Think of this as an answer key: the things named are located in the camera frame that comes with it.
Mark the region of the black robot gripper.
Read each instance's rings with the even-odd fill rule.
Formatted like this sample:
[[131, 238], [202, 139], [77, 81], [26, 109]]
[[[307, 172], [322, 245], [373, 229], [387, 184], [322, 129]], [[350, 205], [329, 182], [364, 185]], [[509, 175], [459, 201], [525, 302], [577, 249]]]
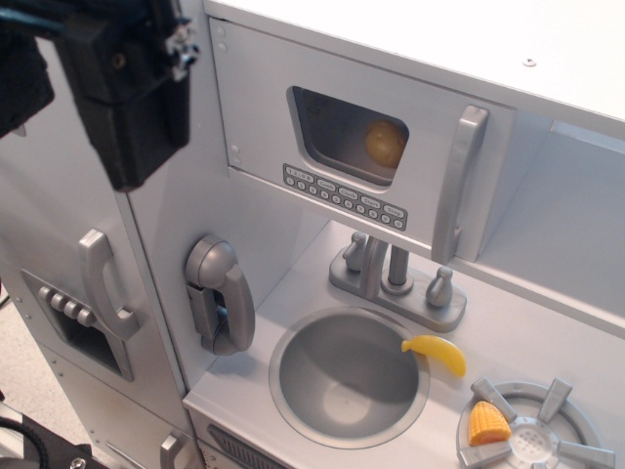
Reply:
[[[179, 1], [3, 1], [1, 26], [55, 44], [116, 191], [139, 188], [188, 144], [199, 48]], [[1, 137], [54, 97], [35, 39], [2, 33]]]

